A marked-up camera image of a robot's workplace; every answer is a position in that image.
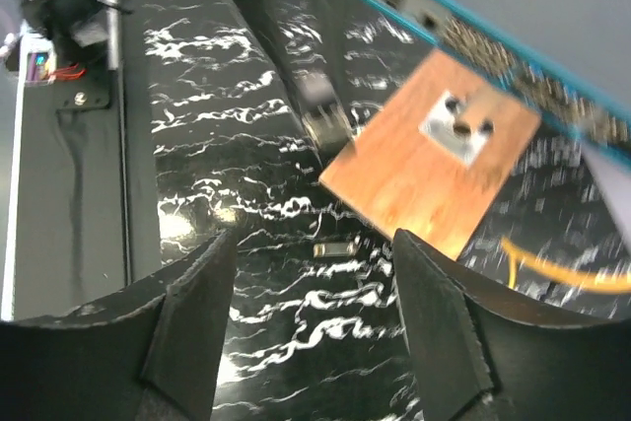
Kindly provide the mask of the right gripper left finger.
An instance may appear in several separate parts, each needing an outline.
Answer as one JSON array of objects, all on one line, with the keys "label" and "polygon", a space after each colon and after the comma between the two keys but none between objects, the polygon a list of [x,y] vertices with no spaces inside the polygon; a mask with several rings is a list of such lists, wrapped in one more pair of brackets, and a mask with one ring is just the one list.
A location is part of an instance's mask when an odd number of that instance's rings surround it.
[{"label": "right gripper left finger", "polygon": [[1,326],[5,420],[207,420],[237,240],[189,255],[63,316]]}]

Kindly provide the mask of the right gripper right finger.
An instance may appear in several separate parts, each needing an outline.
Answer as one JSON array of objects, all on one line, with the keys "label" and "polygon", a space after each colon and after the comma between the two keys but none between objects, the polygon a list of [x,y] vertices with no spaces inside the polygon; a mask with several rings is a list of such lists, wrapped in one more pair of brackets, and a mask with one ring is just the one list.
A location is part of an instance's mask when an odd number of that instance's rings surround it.
[{"label": "right gripper right finger", "polygon": [[428,420],[626,420],[630,324],[547,305],[405,230],[398,306]]}]

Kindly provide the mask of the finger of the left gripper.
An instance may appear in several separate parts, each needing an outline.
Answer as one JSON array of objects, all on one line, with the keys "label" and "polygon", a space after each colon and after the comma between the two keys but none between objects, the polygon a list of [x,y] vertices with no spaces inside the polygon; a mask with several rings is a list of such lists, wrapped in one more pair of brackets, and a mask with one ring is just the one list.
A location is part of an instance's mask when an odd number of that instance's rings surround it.
[{"label": "finger of the left gripper", "polygon": [[306,135],[313,146],[315,153],[320,157],[320,149],[315,136],[305,126],[303,121],[304,110],[303,96],[295,83],[295,77],[287,57],[283,36],[278,27],[271,0],[233,0],[241,12],[247,26],[256,40],[269,57],[278,72],[285,93],[294,115],[294,121]]},{"label": "finger of the left gripper", "polygon": [[344,27],[348,14],[349,0],[313,0],[315,18],[318,22],[321,55],[326,75],[342,106],[349,102],[348,80],[345,66],[346,36]]}]

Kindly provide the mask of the silver transceiver module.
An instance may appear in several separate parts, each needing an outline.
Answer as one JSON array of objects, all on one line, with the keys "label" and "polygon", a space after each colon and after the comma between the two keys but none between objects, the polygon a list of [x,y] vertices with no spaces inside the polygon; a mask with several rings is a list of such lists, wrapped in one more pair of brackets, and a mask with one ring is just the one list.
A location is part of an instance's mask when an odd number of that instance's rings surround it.
[{"label": "silver transceiver module", "polygon": [[344,108],[328,77],[314,72],[298,79],[304,100],[301,121],[317,149],[333,156],[353,140],[353,132]]}]

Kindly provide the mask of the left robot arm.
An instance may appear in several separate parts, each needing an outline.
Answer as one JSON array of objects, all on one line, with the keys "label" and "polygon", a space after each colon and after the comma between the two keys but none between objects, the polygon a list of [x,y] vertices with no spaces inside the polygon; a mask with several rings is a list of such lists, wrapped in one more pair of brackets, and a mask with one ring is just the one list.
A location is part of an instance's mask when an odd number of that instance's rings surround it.
[{"label": "left robot arm", "polygon": [[[24,18],[53,44],[82,59],[93,20],[105,8],[104,0],[20,0]],[[330,160],[352,142],[352,130],[344,111],[346,92],[346,37],[344,26],[348,0],[314,0],[320,26],[323,72],[297,76],[284,46],[271,0],[233,0],[239,12],[274,64],[285,88],[292,113],[314,142],[320,159]]]}]

